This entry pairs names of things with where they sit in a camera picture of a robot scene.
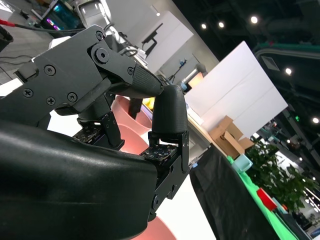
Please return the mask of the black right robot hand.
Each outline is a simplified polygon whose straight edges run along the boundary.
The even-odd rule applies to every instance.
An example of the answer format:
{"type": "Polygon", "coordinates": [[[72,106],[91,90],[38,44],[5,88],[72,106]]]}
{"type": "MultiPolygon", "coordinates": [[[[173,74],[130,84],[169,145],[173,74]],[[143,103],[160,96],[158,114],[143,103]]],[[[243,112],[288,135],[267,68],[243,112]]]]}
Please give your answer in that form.
{"type": "Polygon", "coordinates": [[[0,237],[129,240],[188,175],[184,94],[110,49],[93,25],[17,71],[0,99],[0,237]],[[124,140],[107,94],[154,98],[149,147],[124,140]]]}

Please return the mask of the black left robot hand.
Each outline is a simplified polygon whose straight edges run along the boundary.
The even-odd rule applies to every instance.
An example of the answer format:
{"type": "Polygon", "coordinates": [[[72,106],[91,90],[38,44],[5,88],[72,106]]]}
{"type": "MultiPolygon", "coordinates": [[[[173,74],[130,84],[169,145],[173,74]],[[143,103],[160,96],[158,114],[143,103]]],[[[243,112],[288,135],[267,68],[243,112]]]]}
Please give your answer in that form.
{"type": "Polygon", "coordinates": [[[141,111],[142,104],[143,104],[142,98],[130,98],[128,114],[134,120],[137,118],[138,113],[141,111]]]}

